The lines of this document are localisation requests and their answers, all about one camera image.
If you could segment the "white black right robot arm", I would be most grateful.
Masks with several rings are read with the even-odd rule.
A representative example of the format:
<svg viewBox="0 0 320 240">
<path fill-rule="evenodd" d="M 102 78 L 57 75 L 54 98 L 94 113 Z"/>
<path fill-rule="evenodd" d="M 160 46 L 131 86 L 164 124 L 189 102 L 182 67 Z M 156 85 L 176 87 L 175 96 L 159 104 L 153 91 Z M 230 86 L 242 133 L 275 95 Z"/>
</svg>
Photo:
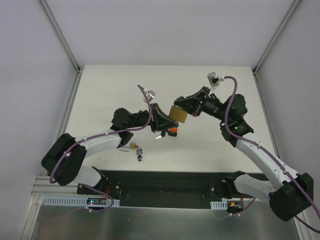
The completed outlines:
<svg viewBox="0 0 320 240">
<path fill-rule="evenodd" d="M 226 180 L 228 196 L 248 194 L 267 203 L 283 221 L 291 220 L 309 207 L 316 208 L 313 178 L 308 173 L 298 173 L 264 146 L 244 119 L 248 109 L 243 95 L 233 92 L 221 102 L 211 97 L 208 87 L 202 87 L 190 96 L 178 97 L 174 106 L 194 117 L 205 113 L 220 120 L 224 140 L 246 155 L 267 178 L 264 182 L 237 171 Z"/>
</svg>

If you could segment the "large brass padlock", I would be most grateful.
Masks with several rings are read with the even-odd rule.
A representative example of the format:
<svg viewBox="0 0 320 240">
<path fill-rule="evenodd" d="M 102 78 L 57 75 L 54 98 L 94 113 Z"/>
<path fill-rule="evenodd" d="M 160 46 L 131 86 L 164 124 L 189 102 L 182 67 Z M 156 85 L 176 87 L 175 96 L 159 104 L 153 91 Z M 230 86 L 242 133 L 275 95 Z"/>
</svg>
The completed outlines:
<svg viewBox="0 0 320 240">
<path fill-rule="evenodd" d="M 184 124 L 186 122 L 188 113 L 181 108 L 172 105 L 168 117 L 178 123 Z"/>
</svg>

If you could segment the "left aluminium frame post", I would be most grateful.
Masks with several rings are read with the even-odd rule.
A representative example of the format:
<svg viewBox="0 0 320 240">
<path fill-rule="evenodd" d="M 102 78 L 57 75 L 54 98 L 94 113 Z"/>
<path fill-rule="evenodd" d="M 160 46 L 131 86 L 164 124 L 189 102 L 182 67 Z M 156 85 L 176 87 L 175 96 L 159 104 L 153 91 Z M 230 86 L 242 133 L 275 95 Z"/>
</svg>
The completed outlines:
<svg viewBox="0 0 320 240">
<path fill-rule="evenodd" d="M 82 73 L 82 67 L 79 65 L 78 61 L 76 60 L 75 55 L 73 54 L 73 51 L 66 40 L 55 16 L 53 11 L 51 10 L 51 7 L 49 6 L 48 2 L 46 0 L 37 0 L 39 6 L 41 7 L 45 17 L 48 20 L 48 23 L 50 24 L 60 46 L 62 47 L 62 50 L 66 54 L 69 62 L 71 63 L 72 67 L 77 73 Z"/>
</svg>

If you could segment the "right aluminium frame post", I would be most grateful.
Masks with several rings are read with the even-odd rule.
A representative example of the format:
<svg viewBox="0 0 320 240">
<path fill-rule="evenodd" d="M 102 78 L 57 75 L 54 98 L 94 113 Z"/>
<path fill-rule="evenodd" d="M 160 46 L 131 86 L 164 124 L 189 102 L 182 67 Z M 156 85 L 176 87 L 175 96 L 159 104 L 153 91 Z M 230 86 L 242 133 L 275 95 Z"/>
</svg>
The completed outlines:
<svg viewBox="0 0 320 240">
<path fill-rule="evenodd" d="M 290 4 L 289 8 L 287 9 L 286 13 L 284 14 L 283 18 L 279 22 L 279 25 L 275 29 L 272 37 L 270 38 L 269 42 L 267 43 L 262 55 L 260 56 L 259 60 L 257 61 L 256 65 L 252 68 L 252 73 L 254 76 L 257 75 L 257 73 L 260 71 L 261 67 L 267 60 L 269 54 L 273 50 L 273 48 L 276 46 L 277 41 L 282 36 L 283 32 L 285 31 L 287 25 L 291 21 L 292 17 L 300 7 L 303 0 L 293 0 Z"/>
</svg>

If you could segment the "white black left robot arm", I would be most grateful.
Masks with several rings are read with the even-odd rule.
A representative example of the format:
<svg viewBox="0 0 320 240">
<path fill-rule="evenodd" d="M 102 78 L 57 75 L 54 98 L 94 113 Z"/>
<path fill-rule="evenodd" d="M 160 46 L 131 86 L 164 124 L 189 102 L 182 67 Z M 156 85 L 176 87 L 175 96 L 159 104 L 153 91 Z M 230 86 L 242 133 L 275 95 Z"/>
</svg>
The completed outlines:
<svg viewBox="0 0 320 240">
<path fill-rule="evenodd" d="M 103 175 L 94 166 L 85 166 L 85 158 L 125 146 L 135 131 L 145 127 L 150 127 L 155 133 L 179 126 L 156 103 L 151 104 L 149 110 L 136 113 L 119 108 L 114 112 L 111 123 L 108 130 L 93 136 L 76 138 L 68 133 L 62 134 L 41 161 L 50 175 L 49 182 L 60 186 L 70 183 L 87 185 L 94 194 L 102 194 L 106 188 Z"/>
</svg>

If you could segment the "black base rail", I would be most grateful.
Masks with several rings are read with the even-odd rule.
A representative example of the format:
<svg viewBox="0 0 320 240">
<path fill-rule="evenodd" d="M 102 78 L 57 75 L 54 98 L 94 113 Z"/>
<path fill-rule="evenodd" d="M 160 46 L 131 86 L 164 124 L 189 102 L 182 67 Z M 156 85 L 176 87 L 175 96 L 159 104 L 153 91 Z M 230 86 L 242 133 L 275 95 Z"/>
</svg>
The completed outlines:
<svg viewBox="0 0 320 240">
<path fill-rule="evenodd" d="M 232 172 L 102 170 L 98 190 L 122 207 L 210 209 L 228 191 Z"/>
</svg>

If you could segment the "aluminium frame post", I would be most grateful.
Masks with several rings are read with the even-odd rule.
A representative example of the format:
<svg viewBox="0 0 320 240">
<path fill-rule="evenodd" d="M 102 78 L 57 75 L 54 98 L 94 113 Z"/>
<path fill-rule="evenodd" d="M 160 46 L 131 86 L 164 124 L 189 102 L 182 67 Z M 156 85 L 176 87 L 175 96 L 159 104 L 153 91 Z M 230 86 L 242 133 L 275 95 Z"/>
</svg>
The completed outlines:
<svg viewBox="0 0 320 240">
<path fill-rule="evenodd" d="M 254 76 L 257 75 L 257 73 L 260 71 L 261 67 L 267 60 L 269 54 L 273 50 L 273 48 L 276 46 L 277 41 L 282 36 L 283 32 L 285 31 L 287 25 L 291 21 L 292 17 L 300 7 L 303 0 L 293 0 L 290 4 L 289 8 L 287 9 L 286 13 L 284 14 L 283 18 L 279 22 L 279 25 L 275 29 L 272 37 L 270 38 L 269 42 L 267 43 L 262 55 L 260 56 L 259 60 L 257 61 L 256 65 L 252 68 L 252 73 Z"/>
<path fill-rule="evenodd" d="M 75 55 L 73 54 L 73 51 L 66 40 L 55 16 L 53 11 L 51 10 L 51 7 L 49 6 L 48 2 L 46 0 L 37 0 L 39 6 L 41 7 L 45 17 L 48 20 L 48 23 L 50 24 L 60 46 L 62 47 L 62 50 L 66 54 L 69 62 L 71 63 L 72 67 L 77 73 L 82 73 L 82 67 L 79 65 L 78 61 L 76 60 Z"/>
</svg>

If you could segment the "black-headed key bunch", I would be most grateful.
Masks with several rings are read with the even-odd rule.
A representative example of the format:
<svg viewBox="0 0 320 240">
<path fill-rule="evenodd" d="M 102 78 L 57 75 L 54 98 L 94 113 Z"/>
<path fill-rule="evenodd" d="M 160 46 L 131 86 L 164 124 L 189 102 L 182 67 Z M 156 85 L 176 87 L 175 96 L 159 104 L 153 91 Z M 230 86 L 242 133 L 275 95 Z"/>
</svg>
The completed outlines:
<svg viewBox="0 0 320 240">
<path fill-rule="evenodd" d="M 157 136 L 155 139 L 157 140 L 157 139 L 160 139 L 160 138 L 164 138 L 168 132 L 169 132 L 168 130 L 161 131 L 160 135 Z"/>
</svg>

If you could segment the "small brass padlock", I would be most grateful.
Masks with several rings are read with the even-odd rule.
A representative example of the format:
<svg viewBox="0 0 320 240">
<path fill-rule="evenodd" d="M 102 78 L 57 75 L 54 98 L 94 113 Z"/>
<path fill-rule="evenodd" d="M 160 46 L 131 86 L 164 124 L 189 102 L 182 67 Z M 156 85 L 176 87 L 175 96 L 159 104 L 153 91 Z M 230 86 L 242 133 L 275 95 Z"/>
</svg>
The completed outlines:
<svg viewBox="0 0 320 240">
<path fill-rule="evenodd" d="M 130 143 L 130 145 L 128 145 L 128 146 L 122 146 L 122 147 L 120 147 L 119 148 L 119 150 L 121 151 L 121 152 L 129 152 L 130 150 L 135 150 L 135 149 L 137 149 L 139 146 L 135 143 L 135 142 L 132 142 L 132 143 Z"/>
</svg>

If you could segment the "panda keychain charm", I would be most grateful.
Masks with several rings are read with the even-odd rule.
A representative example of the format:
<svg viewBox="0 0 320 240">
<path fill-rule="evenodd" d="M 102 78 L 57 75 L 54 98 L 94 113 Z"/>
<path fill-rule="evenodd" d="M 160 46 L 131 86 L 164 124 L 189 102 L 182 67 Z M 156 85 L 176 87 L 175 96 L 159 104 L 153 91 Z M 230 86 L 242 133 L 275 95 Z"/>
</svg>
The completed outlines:
<svg viewBox="0 0 320 240">
<path fill-rule="evenodd" d="M 137 155 L 137 160 L 141 162 L 143 158 L 143 150 L 140 147 L 136 149 L 136 155 Z"/>
</svg>

